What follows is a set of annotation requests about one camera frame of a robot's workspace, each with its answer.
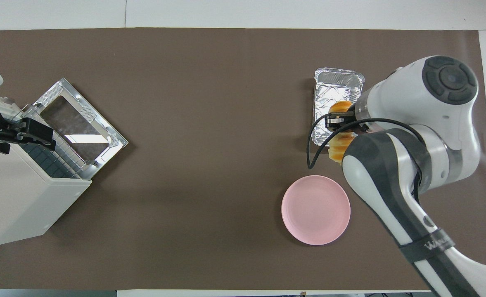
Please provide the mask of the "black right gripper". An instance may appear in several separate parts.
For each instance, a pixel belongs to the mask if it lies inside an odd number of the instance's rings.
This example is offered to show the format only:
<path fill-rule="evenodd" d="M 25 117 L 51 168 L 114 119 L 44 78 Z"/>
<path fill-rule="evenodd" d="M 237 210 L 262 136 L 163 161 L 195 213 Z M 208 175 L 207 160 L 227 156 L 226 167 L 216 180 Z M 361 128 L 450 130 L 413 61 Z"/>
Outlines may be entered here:
<path fill-rule="evenodd" d="M 341 128 L 343 126 L 347 127 L 344 131 L 345 133 L 354 133 L 354 134 L 365 134 L 369 133 L 370 127 L 368 124 L 360 123 L 360 124 L 353 124 L 352 122 L 356 121 L 356 113 L 355 111 L 343 111 L 334 113 L 327 113 L 325 115 L 325 128 L 327 130 L 334 130 Z"/>

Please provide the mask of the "sliced orange bread loaf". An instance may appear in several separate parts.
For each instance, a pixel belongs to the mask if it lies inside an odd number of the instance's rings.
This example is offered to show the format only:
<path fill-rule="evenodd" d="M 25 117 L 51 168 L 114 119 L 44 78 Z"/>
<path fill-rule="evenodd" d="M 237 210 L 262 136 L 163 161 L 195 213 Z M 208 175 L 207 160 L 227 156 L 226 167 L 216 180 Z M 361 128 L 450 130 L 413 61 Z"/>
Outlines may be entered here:
<path fill-rule="evenodd" d="M 346 112 L 352 106 L 352 104 L 353 103 L 348 100 L 338 101 L 330 107 L 328 112 Z M 353 141 L 354 138 L 356 138 L 356 136 L 357 134 L 354 133 L 352 130 L 346 130 L 345 132 L 341 132 L 337 134 L 334 138 L 332 138 L 328 143 L 329 158 L 341 165 L 347 147 L 349 147 L 350 143 Z"/>

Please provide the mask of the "aluminium foil tray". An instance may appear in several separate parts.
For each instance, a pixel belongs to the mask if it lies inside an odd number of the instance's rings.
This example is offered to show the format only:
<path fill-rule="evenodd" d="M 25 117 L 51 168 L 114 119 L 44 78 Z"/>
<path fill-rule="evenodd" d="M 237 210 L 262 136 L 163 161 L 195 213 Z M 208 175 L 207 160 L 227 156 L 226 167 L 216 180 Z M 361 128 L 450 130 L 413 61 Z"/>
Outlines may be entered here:
<path fill-rule="evenodd" d="M 354 104 L 360 97 L 364 75 L 353 70 L 318 68 L 315 71 L 313 99 L 313 122 L 330 112 L 330 108 L 340 102 Z"/>

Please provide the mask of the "cream toaster oven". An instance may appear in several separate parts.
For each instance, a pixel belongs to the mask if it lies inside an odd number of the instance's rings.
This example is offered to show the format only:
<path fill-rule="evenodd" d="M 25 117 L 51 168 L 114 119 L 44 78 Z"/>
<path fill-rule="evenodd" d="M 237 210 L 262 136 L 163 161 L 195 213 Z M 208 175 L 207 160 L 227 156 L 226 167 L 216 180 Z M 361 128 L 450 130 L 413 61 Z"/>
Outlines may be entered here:
<path fill-rule="evenodd" d="M 0 245 L 41 236 L 91 180 L 49 177 L 18 144 L 0 153 Z"/>

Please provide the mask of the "glass oven door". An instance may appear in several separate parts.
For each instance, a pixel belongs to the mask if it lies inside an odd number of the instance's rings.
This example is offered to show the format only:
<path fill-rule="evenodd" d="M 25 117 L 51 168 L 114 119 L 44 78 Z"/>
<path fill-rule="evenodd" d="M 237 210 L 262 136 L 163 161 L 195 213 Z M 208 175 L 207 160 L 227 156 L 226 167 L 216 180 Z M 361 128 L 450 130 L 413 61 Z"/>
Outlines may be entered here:
<path fill-rule="evenodd" d="M 87 161 L 92 178 L 128 141 L 65 78 L 53 84 L 24 115 L 43 120 Z"/>

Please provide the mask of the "pink round plate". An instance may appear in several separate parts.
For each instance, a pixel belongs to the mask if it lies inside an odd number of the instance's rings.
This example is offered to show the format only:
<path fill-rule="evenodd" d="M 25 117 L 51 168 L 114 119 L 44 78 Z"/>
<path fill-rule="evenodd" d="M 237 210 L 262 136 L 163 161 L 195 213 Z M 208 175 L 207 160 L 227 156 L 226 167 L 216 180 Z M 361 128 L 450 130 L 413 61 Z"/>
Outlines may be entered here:
<path fill-rule="evenodd" d="M 286 190 L 281 201 L 281 217 L 288 232 L 298 241 L 326 245 L 345 232 L 351 217 L 350 200 L 331 178 L 305 176 Z"/>

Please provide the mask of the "brown table mat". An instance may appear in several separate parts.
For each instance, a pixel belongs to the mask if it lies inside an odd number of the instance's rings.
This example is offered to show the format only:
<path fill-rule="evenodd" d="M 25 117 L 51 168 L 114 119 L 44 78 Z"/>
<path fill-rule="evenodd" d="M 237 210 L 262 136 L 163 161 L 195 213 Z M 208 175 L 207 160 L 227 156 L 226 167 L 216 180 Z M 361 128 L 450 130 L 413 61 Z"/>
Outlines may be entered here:
<path fill-rule="evenodd" d="M 327 156 L 306 166 L 314 72 L 371 87 L 436 54 L 477 75 L 482 160 L 420 202 L 486 264 L 486 94 L 477 31 L 111 28 L 0 31 L 0 96 L 34 103 L 67 79 L 129 144 L 42 236 L 0 245 L 0 289 L 425 290 Z M 337 182 L 341 237 L 304 244 L 281 201 L 301 177 Z"/>

